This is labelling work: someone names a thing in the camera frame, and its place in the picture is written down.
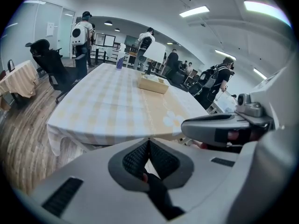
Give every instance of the glass wall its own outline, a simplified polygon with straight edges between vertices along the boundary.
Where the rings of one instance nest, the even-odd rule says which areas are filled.
[[[61,54],[70,57],[74,15],[73,11],[39,0],[27,0],[22,3],[0,39],[1,67],[8,70],[7,63],[11,59],[15,65],[31,60],[35,68],[38,68],[25,44],[40,39],[48,40],[50,49],[62,48]]]

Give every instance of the white tablecloth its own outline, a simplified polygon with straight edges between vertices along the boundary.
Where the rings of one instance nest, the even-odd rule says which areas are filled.
[[[60,155],[63,137],[97,145],[143,137],[175,140],[183,137],[183,120],[207,115],[190,93],[173,86],[164,95],[139,89],[139,75],[103,63],[82,79],[47,123],[53,153]]]

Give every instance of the table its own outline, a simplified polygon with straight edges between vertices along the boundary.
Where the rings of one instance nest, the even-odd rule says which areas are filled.
[[[9,72],[0,81],[0,104],[2,109],[7,109],[7,104],[2,99],[6,93],[18,93],[30,98],[35,95],[35,86],[38,85],[38,75],[30,60],[16,65],[12,72]]]
[[[139,89],[139,75],[103,63],[83,78],[47,123],[53,153],[60,155],[64,137],[85,150],[144,137],[176,140],[184,137],[180,125],[185,119],[207,115],[190,93],[173,86],[164,95]]]

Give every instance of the black backpack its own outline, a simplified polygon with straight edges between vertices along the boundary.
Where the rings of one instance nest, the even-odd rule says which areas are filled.
[[[199,82],[204,84],[203,88],[211,89],[215,85],[216,80],[218,79],[218,74],[220,70],[228,69],[225,65],[215,65],[212,66],[210,69],[202,72],[199,77]]]
[[[151,38],[147,36],[143,39],[140,48],[147,49],[150,45],[151,45]]]

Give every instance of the cap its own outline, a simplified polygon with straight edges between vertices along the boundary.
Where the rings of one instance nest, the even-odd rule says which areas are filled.
[[[226,57],[226,58],[223,60],[223,63],[222,63],[222,64],[228,64],[228,63],[234,63],[234,60],[233,60],[231,57]]]
[[[83,12],[83,14],[82,14],[82,17],[86,17],[86,16],[92,17],[92,15],[90,14],[90,12],[88,12],[88,11]]]

